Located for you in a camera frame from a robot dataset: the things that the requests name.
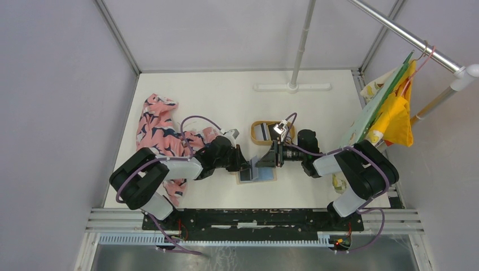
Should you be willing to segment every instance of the red wire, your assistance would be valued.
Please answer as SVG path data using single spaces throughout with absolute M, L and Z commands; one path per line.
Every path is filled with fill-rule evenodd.
M 429 54 L 428 58 L 426 58 L 426 60 L 421 64 L 421 66 L 419 66 L 419 68 L 417 70 L 414 71 L 414 73 L 408 78 L 406 84 L 404 85 L 404 89 L 403 91 L 401 92 L 401 95 L 404 95 L 404 92 L 406 91 L 406 89 L 409 87 L 409 84 L 411 83 L 411 80 L 412 78 L 414 77 L 414 75 L 416 75 L 416 73 L 421 70 L 423 68 L 423 66 L 429 61 L 429 59 L 431 59 L 431 57 L 433 56 L 434 54 L 434 51 L 436 50 L 436 47 L 433 46 L 433 50 L 431 51 L 431 53 Z
M 188 239 L 188 229 L 183 224 L 181 224 L 181 226 L 183 226 L 183 228 L 185 228 L 185 231 L 186 231 L 185 241 L 186 241 Z
M 349 222 L 349 231 L 347 232 L 347 237 L 351 236 L 352 229 L 351 229 L 351 222 Z
M 171 239 L 168 234 L 166 234 L 166 232 L 162 229 L 162 227 L 160 226 L 160 223 L 158 222 L 158 220 L 156 220 L 156 217 L 152 214 L 148 214 L 148 216 L 151 218 L 151 220 L 153 220 L 153 223 L 155 223 L 156 227 L 162 232 L 163 236 L 165 236 L 166 240 L 168 240 L 170 243 L 172 243 L 175 247 L 181 249 L 181 251 L 179 250 L 164 250 L 164 252 L 170 252 L 170 253 L 188 253 L 188 254 L 193 254 L 193 255 L 203 255 L 203 253 L 199 252 L 199 251 L 193 251 L 193 250 L 187 250 L 185 249 L 184 247 L 180 246 L 179 244 L 176 243 L 176 241 L 174 241 L 173 239 Z

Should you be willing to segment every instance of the black mount plate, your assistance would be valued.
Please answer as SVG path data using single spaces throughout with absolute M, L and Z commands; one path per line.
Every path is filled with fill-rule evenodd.
M 179 221 L 182 237 L 187 230 L 190 241 L 316 241 L 318 231 L 348 231 L 349 223 L 353 231 L 364 230 L 361 215 L 331 225 L 329 213 L 318 209 L 184 209 L 160 224 L 164 230 L 178 230 Z M 142 228 L 158 230 L 148 216 Z

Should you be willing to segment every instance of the aluminum frame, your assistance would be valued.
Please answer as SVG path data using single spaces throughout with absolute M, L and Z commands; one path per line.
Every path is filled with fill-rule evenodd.
M 367 69 L 371 59 L 374 57 L 377 48 L 380 46 L 384 35 L 386 33 L 386 27 L 391 29 L 393 32 L 403 37 L 405 40 L 419 48 L 424 50 L 426 53 L 431 53 L 432 47 L 429 47 L 424 41 L 421 41 L 417 36 L 414 36 L 408 30 L 402 28 L 400 25 L 397 25 L 391 19 L 394 19 L 399 10 L 403 7 L 405 0 L 397 0 L 391 9 L 389 16 L 381 14 L 380 12 L 374 10 L 372 7 L 367 9 L 367 4 L 362 1 L 357 0 L 348 0 L 354 5 L 361 8 L 363 11 L 371 15 L 373 18 L 381 22 L 384 26 L 381 28 L 378 33 L 374 43 L 369 49 L 362 66 L 358 71 L 353 71 L 353 77 L 357 78 L 356 87 L 364 87 L 364 80 L 362 78 L 362 73 Z M 105 19 L 110 31 L 117 40 L 120 48 L 124 52 L 130 66 L 132 67 L 133 72 L 139 76 L 142 71 L 136 63 L 132 53 L 130 52 L 127 43 L 124 41 L 121 32 L 119 31 L 115 21 L 113 20 L 108 8 L 106 7 L 103 0 L 94 0 L 98 9 L 101 12 L 101 15 Z M 435 51 L 432 57 L 436 62 L 446 67 L 451 72 L 457 72 L 461 68 L 460 65 L 444 56 L 439 51 Z M 425 114 L 429 113 L 435 109 L 440 103 L 436 106 L 431 106 L 432 109 L 427 110 Z M 383 234 L 408 234 L 413 244 L 414 253 L 416 256 L 416 261 L 418 263 L 419 269 L 421 271 L 432 270 L 432 265 L 428 259 L 426 249 L 424 246 L 424 229 L 419 219 L 417 211 L 414 209 L 385 209 L 386 213 L 386 223 Z M 90 218 L 85 230 L 84 238 L 82 240 L 80 252 L 75 264 L 74 270 L 91 270 L 93 264 L 93 257 L 95 255 L 98 242 L 102 234 L 122 234 L 122 233 L 138 233 L 138 234 L 151 234 L 151 232 L 156 231 L 143 231 L 141 229 L 143 214 L 140 211 L 131 211 L 129 209 L 108 209 L 108 208 L 98 208 L 92 209 Z M 363 215 L 365 231 L 363 232 L 353 232 L 353 234 L 372 234 L 377 231 L 381 223 L 381 215 L 370 213 Z M 167 234 L 175 234 L 178 232 L 167 231 Z M 341 234 L 339 232 L 323 232 L 318 234 Z

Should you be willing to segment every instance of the cable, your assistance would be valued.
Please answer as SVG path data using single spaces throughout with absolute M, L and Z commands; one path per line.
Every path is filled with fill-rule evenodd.
M 186 240 L 188 240 L 188 229 L 186 228 L 185 225 L 183 225 L 183 223 L 181 224 L 181 226 L 182 226 L 183 228 L 185 228 L 185 231 L 186 231 L 185 241 L 186 241 Z
M 146 167 L 149 165 L 152 165 L 154 163 L 160 162 L 160 161 L 167 161 L 167 160 L 174 160 L 174 161 L 188 161 L 189 158 L 187 157 L 160 157 L 153 159 L 151 161 L 146 162 L 145 164 L 141 165 L 136 171 L 134 171 L 128 178 L 123 182 L 123 184 L 120 186 L 118 191 L 116 192 L 116 202 L 118 203 L 125 203 L 123 200 L 120 199 L 120 195 L 125 189 L 125 187 L 130 183 L 130 181 L 142 170 L 144 170 Z
M 349 249 L 349 247 L 343 245 L 342 243 L 338 243 L 338 246 L 342 246 L 342 247 L 344 247 L 344 248 L 347 249 L 347 250 Z
M 346 236 L 346 238 L 350 238 L 350 237 L 351 237 L 351 233 L 352 233 L 351 222 L 348 223 L 348 226 L 349 226 L 349 230 L 347 231 L 347 236 Z
M 179 248 L 181 251 L 178 250 L 164 250 L 164 252 L 169 252 L 169 253 L 186 253 L 186 254 L 193 254 L 193 255 L 203 255 L 203 253 L 199 251 L 194 251 L 194 250 L 187 250 L 184 247 L 180 246 L 179 244 L 176 243 L 173 239 L 171 239 L 168 234 L 165 233 L 165 231 L 162 229 L 160 226 L 160 223 L 158 223 L 158 220 L 156 220 L 156 217 L 150 213 L 148 213 L 148 216 L 153 220 L 153 223 L 155 223 L 156 227 L 162 232 L 162 234 L 165 236 L 166 240 L 168 240 L 170 243 L 172 243 L 175 247 Z
M 190 157 L 193 157 L 193 148 L 191 147 L 190 142 L 188 142 L 188 139 L 185 137 L 185 132 L 183 131 L 183 125 L 185 124 L 185 122 L 187 120 L 193 119 L 193 118 L 204 119 L 204 120 L 208 121 L 209 123 L 211 123 L 219 131 L 221 131 L 221 128 L 216 123 L 214 123 L 212 120 L 208 119 L 207 117 L 193 115 L 193 116 L 189 116 L 189 117 L 185 118 L 180 124 L 180 133 L 181 133 L 181 136 L 183 137 L 183 140 L 185 141 L 186 145 L 188 146 L 188 149 L 190 150 Z
M 297 115 L 298 115 L 297 113 L 292 113 L 286 120 L 288 120 L 289 118 L 291 118 L 293 115 L 294 115 L 294 119 L 293 119 L 293 122 L 294 122 L 294 120 L 296 120 L 296 117 L 297 117 Z M 386 216 L 385 216 L 385 214 L 384 214 L 384 211 L 383 211 L 381 208 L 370 208 L 370 209 L 365 210 L 365 211 L 360 211 L 360 210 L 363 209 L 365 206 L 367 206 L 371 201 L 373 201 L 373 200 L 376 199 L 377 197 L 379 197 L 379 196 L 385 194 L 385 193 L 389 190 L 390 183 L 389 183 L 389 180 L 388 180 L 386 174 L 384 173 L 384 171 L 382 171 L 382 169 L 381 169 L 378 165 L 376 165 L 376 163 L 374 163 L 374 162 L 373 162 L 369 157 L 367 157 L 364 153 L 362 153 L 361 151 L 356 150 L 355 148 L 350 147 L 350 146 L 346 146 L 346 147 L 344 147 L 344 148 L 338 148 L 338 149 L 336 149 L 336 150 L 334 150 L 334 151 L 328 152 L 327 154 L 315 154 L 315 153 L 313 153 L 313 152 L 306 151 L 306 150 L 304 150 L 304 149 L 302 149 L 302 148 L 300 148 L 300 147 L 298 147 L 298 146 L 296 146 L 296 145 L 292 145 L 292 144 L 286 144 L 286 145 L 287 145 L 287 146 L 290 146 L 290 147 L 297 148 L 297 149 L 299 149 L 300 151 L 303 151 L 303 152 L 306 153 L 306 154 L 313 155 L 313 156 L 318 156 L 318 157 L 325 156 L 325 155 L 329 155 L 329 154 L 335 154 L 336 152 L 340 152 L 340 151 L 342 151 L 342 150 L 350 150 L 350 151 L 355 152 L 355 153 L 358 154 L 359 156 L 361 156 L 361 157 L 362 157 L 364 160 L 366 160 L 372 167 L 374 167 L 374 169 L 375 169 L 376 171 L 378 171 L 378 173 L 379 173 L 379 174 L 381 175 L 381 177 L 384 179 L 384 183 L 385 183 L 384 189 L 383 189 L 380 193 L 374 195 L 374 196 L 371 197 L 369 200 L 367 200 L 363 205 L 361 205 L 361 206 L 358 208 L 358 210 L 356 211 L 356 213 L 359 214 L 359 215 L 364 215 L 364 214 L 370 213 L 370 212 L 372 212 L 372 211 L 380 211 L 381 214 L 382 214 L 382 221 L 381 221 L 381 226 L 380 226 L 380 228 L 379 228 L 379 231 L 377 232 L 376 236 L 371 240 L 371 242 L 367 243 L 366 245 L 364 245 L 364 246 L 362 246 L 362 247 L 358 247 L 358 248 L 355 248 L 355 249 L 353 249 L 353 250 L 349 250 L 349 251 L 346 251 L 346 252 L 342 252 L 342 251 L 335 251 L 335 252 L 349 253 L 349 252 L 353 252 L 353 251 L 359 251 L 359 250 L 363 250 L 363 249 L 365 249 L 365 248 L 371 246 L 372 244 L 374 244 L 374 243 L 378 240 L 379 236 L 381 235 L 382 230 L 383 230 L 383 228 L 384 228 L 384 224 L 385 224 L 385 222 L 386 222 Z
M 152 165 L 154 163 L 158 163 L 160 161 L 167 161 L 167 160 L 175 160 L 175 161 L 188 161 L 192 156 L 193 156 L 193 148 L 191 147 L 190 145 L 190 142 L 188 142 L 188 139 L 186 139 L 185 137 L 185 133 L 183 132 L 183 125 L 185 124 L 185 121 L 186 120 L 189 120 L 189 119 L 192 119 L 192 118 L 199 118 L 199 119 L 204 119 L 206 121 L 209 121 L 212 125 L 214 125 L 216 128 L 218 128 L 219 131 L 221 131 L 221 128 L 216 124 L 214 123 L 212 120 L 206 118 L 206 117 L 203 117 L 203 116 L 189 116 L 187 118 L 185 118 L 182 122 L 181 122 L 181 125 L 180 125 L 180 132 L 181 132 L 181 135 L 183 136 L 183 140 L 186 142 L 186 145 L 188 146 L 188 149 L 190 150 L 190 156 L 189 157 L 160 157 L 160 158 L 156 158 L 156 159 L 153 159 L 151 161 L 148 161 L 146 162 L 145 164 L 141 165 L 141 167 L 139 167 L 136 171 L 134 171 L 130 176 L 128 176 L 128 178 L 123 182 L 123 184 L 120 186 L 120 188 L 118 189 L 118 191 L 116 192 L 116 202 L 118 203 L 125 203 L 125 201 L 121 200 L 120 199 L 120 195 L 121 193 L 123 192 L 123 190 L 125 189 L 125 187 L 131 182 L 131 180 L 142 170 L 144 170 L 145 168 L 147 168 L 149 165 Z M 148 216 L 150 216 L 150 218 L 153 220 L 153 222 L 155 223 L 156 227 L 162 232 L 162 234 L 165 236 L 165 238 L 170 241 L 170 243 L 172 243 L 175 247 L 179 248 L 180 251 L 175 251 L 175 250 L 165 250 L 165 252 L 170 252 L 170 253 L 189 253 L 189 254 L 193 254 L 193 255 L 202 255 L 201 252 L 199 251 L 192 251 L 192 250 L 187 250 L 185 249 L 184 247 L 180 246 L 179 244 L 177 244 L 173 239 L 171 239 L 166 233 L 165 231 L 162 229 L 162 227 L 160 226 L 160 224 L 158 223 L 158 221 L 156 220 L 156 217 L 153 216 L 152 214 L 148 214 Z
M 130 181 L 133 179 L 134 176 L 136 176 L 140 171 L 144 170 L 146 167 L 148 167 L 149 165 L 152 165 L 154 163 L 157 163 L 157 162 L 160 162 L 160 161 L 167 161 L 167 160 L 175 160 L 175 161 L 188 161 L 188 158 L 185 158 L 185 157 L 160 157 L 160 158 L 156 158 L 156 159 L 153 159 L 151 161 L 148 161 L 146 162 L 145 164 L 141 165 L 141 167 L 139 167 L 136 171 L 133 172 L 133 174 L 131 174 L 126 180 L 125 182 L 120 186 L 120 188 L 118 189 L 118 192 L 116 193 L 116 202 L 118 203 L 125 203 L 123 200 L 120 199 L 120 195 L 121 195 L 121 192 L 123 192 L 123 190 L 125 189 L 125 187 L 127 186 L 128 183 L 130 183 Z M 192 250 L 187 250 L 185 249 L 184 247 L 180 246 L 179 244 L 177 244 L 175 241 L 173 241 L 173 239 L 171 239 L 166 233 L 165 231 L 162 229 L 162 227 L 160 226 L 160 224 L 158 223 L 158 221 L 156 220 L 156 217 L 153 216 L 152 214 L 148 214 L 148 216 L 153 220 L 153 222 L 155 223 L 156 227 L 162 232 L 162 234 L 165 236 L 165 238 L 170 242 L 172 243 L 175 247 L 179 248 L 181 251 L 175 251 L 175 250 L 164 250 L 165 252 L 170 252 L 170 253 L 189 253 L 189 254 L 193 254 L 193 255 L 202 255 L 201 252 L 198 252 L 198 251 L 192 251 Z
M 404 92 L 406 91 L 406 89 L 409 87 L 409 84 L 411 83 L 411 80 L 412 78 L 414 77 L 414 75 L 416 75 L 416 73 L 421 70 L 423 68 L 424 65 L 426 65 L 426 63 L 429 61 L 429 59 L 431 59 L 431 57 L 433 56 L 434 54 L 434 51 L 436 50 L 436 47 L 433 46 L 433 50 L 431 51 L 431 53 L 429 54 L 428 58 L 426 58 L 426 60 L 421 64 L 421 66 L 419 66 L 419 68 L 417 70 L 414 71 L 414 73 L 407 79 L 407 82 L 406 84 L 404 85 L 404 88 L 403 88 L 403 91 L 401 92 L 401 95 L 402 96 L 404 94 Z
M 291 127 L 293 127 L 293 124 L 294 124 L 294 122 L 295 122 L 295 120 L 296 120 L 296 117 L 298 116 L 298 113 L 296 113 L 296 112 L 291 113 L 291 115 L 289 115 L 285 120 L 287 121 L 288 119 L 291 119 L 292 116 L 294 116 L 294 118 L 293 118 L 293 120 L 291 121 L 291 125 L 288 126 L 288 130 L 286 131 L 286 136 L 289 135 L 289 130 L 291 129 Z

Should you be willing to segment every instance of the purple cable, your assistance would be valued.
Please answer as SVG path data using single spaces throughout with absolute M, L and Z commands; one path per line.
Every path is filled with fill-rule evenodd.
M 286 121 L 287 121 L 288 119 L 291 119 L 292 116 L 294 116 L 294 118 L 293 118 L 293 120 L 291 121 L 291 125 L 288 126 L 288 130 L 286 131 L 286 136 L 288 136 L 289 130 L 291 129 L 291 127 L 293 127 L 294 121 L 296 120 L 296 117 L 298 116 L 298 113 L 296 113 L 296 112 L 291 113 L 291 115 L 289 115 L 289 116 L 286 118 Z
M 189 116 L 189 117 L 185 118 L 180 124 L 180 133 L 181 133 L 181 136 L 183 137 L 183 140 L 185 141 L 186 145 L 188 146 L 188 149 L 190 150 L 190 157 L 193 156 L 193 148 L 191 147 L 190 142 L 188 142 L 188 139 L 185 137 L 185 132 L 183 131 L 183 125 L 185 124 L 185 122 L 187 120 L 193 119 L 193 118 L 196 118 L 196 117 L 199 118 L 199 119 L 204 119 L 204 120 L 208 121 L 209 123 L 213 124 L 214 127 L 216 127 L 218 130 L 221 131 L 221 128 L 216 123 L 214 123 L 212 120 L 208 119 L 207 117 L 193 115 L 193 116 Z
M 120 199 L 120 194 L 121 192 L 123 192 L 123 190 L 125 189 L 125 187 L 127 186 L 128 183 L 130 183 L 130 181 L 133 179 L 134 176 L 136 176 L 140 171 L 144 170 L 146 167 L 148 167 L 149 165 L 151 164 L 154 164 L 154 163 L 157 163 L 157 162 L 160 162 L 160 161 L 167 161 L 167 160 L 174 160 L 174 161 L 187 161 L 188 158 L 180 158 L 180 157 L 160 157 L 160 158 L 156 158 L 156 159 L 153 159 L 151 161 L 148 161 L 146 162 L 145 164 L 141 165 L 141 167 L 139 167 L 136 171 L 133 172 L 133 174 L 131 174 L 126 180 L 125 182 L 120 186 L 120 188 L 118 189 L 118 192 L 116 192 L 116 202 L 118 203 L 124 203 L 123 200 Z M 148 216 L 150 216 L 150 218 L 153 220 L 153 222 L 155 223 L 156 227 L 162 232 L 162 234 L 165 236 L 165 238 L 170 242 L 172 243 L 175 247 L 181 249 L 181 251 L 174 251 L 174 250 L 168 250 L 168 252 L 171 252 L 171 253 L 189 253 L 189 254 L 193 254 L 193 255 L 202 255 L 201 252 L 198 252 L 198 251 L 191 251 L 191 250 L 187 250 L 185 249 L 184 247 L 180 246 L 179 244 L 177 244 L 175 241 L 173 241 L 166 233 L 165 231 L 162 229 L 162 227 L 160 226 L 160 224 L 158 223 L 158 221 L 156 220 L 155 216 L 153 216 L 152 214 L 148 214 Z
M 128 183 L 130 183 L 130 181 L 133 179 L 134 176 L 136 176 L 140 171 L 144 170 L 149 165 L 160 162 L 160 161 L 166 161 L 166 160 L 185 161 L 185 160 L 188 160 L 188 158 L 187 157 L 168 157 L 168 158 L 167 157 L 160 157 L 160 158 L 156 158 L 156 159 L 153 159 L 151 161 L 148 161 L 145 164 L 141 165 L 141 167 L 139 167 L 130 176 L 128 176 L 128 178 L 125 180 L 125 182 L 123 182 L 123 184 L 120 186 L 120 188 L 116 192 L 116 202 L 125 203 L 123 200 L 120 199 L 120 195 L 123 192 L 123 190 L 125 189 L 125 187 L 128 185 Z
M 293 126 L 293 123 L 294 121 L 296 120 L 296 117 L 298 116 L 297 113 L 292 113 L 291 115 L 289 115 L 289 117 L 286 118 L 286 120 L 290 119 L 292 116 L 294 116 L 293 118 L 293 121 L 291 122 L 291 126 Z M 286 133 L 286 136 L 288 136 L 289 134 L 289 129 L 290 127 L 288 127 L 288 131 Z M 382 221 L 381 221 L 381 226 L 379 228 L 379 231 L 377 232 L 376 236 L 371 240 L 371 242 L 367 243 L 366 245 L 362 246 L 362 247 L 358 247 L 358 248 L 355 248 L 355 249 L 352 249 L 352 250 L 349 250 L 347 252 L 342 252 L 342 251 L 338 251 L 339 253 L 349 253 L 349 252 L 353 252 L 353 251 L 360 251 L 360 250 L 363 250 L 371 245 L 373 245 L 378 239 L 379 239 L 379 236 L 381 235 L 382 233 L 382 230 L 384 228 L 384 223 L 386 222 L 386 216 L 384 215 L 384 211 L 381 209 L 381 208 L 370 208 L 366 211 L 360 211 L 361 209 L 363 209 L 365 206 L 367 206 L 371 201 L 373 201 L 374 199 L 376 199 L 377 197 L 385 194 L 388 190 L 389 190 L 389 187 L 390 187 L 390 184 L 389 184 L 389 180 L 386 176 L 386 174 L 384 173 L 384 171 L 381 170 L 380 167 L 378 167 L 378 165 L 376 165 L 369 157 L 367 157 L 364 153 L 362 153 L 361 151 L 358 151 L 356 150 L 355 148 L 353 147 L 350 147 L 350 146 L 346 146 L 344 148 L 338 148 L 334 151 L 330 151 L 328 152 L 327 154 L 315 154 L 313 152 L 309 152 L 297 145 L 293 145 L 293 144 L 288 144 L 286 143 L 287 146 L 289 147 L 293 147 L 293 148 L 296 148 L 302 152 L 304 152 L 305 154 L 309 154 L 309 155 L 312 155 L 312 156 L 317 156 L 317 157 L 322 157 L 322 156 L 325 156 L 325 155 L 330 155 L 330 154 L 335 154 L 336 152 L 340 152 L 340 151 L 343 151 L 343 150 L 350 150 L 350 151 L 353 151 L 355 153 L 357 153 L 359 156 L 361 156 L 364 160 L 366 160 L 368 163 L 370 163 L 370 165 L 372 167 L 374 167 L 374 169 L 376 171 L 378 171 L 378 173 L 381 175 L 381 177 L 384 179 L 384 183 L 385 183 L 385 187 L 383 189 L 382 192 L 380 192 L 379 194 L 377 195 L 374 195 L 373 197 L 371 197 L 369 200 L 367 200 L 364 204 L 362 204 L 358 210 L 356 211 L 359 215 L 364 215 L 366 213 L 370 213 L 372 211 L 380 211 L 381 214 L 382 214 Z
M 152 214 L 148 214 L 148 216 L 153 220 L 153 223 L 155 223 L 156 227 L 162 232 L 162 234 L 165 236 L 166 240 L 168 240 L 170 243 L 172 243 L 175 247 L 181 249 L 181 251 L 178 250 L 165 250 L 164 252 L 169 252 L 169 253 L 185 253 L 185 254 L 193 254 L 193 255 L 203 255 L 203 253 L 199 251 L 194 251 L 194 250 L 187 250 L 184 247 L 180 246 L 179 244 L 176 243 L 171 237 L 168 236 L 168 234 L 165 233 L 165 231 L 162 229 L 160 226 L 160 223 L 158 223 L 158 220 L 156 220 L 156 217 Z

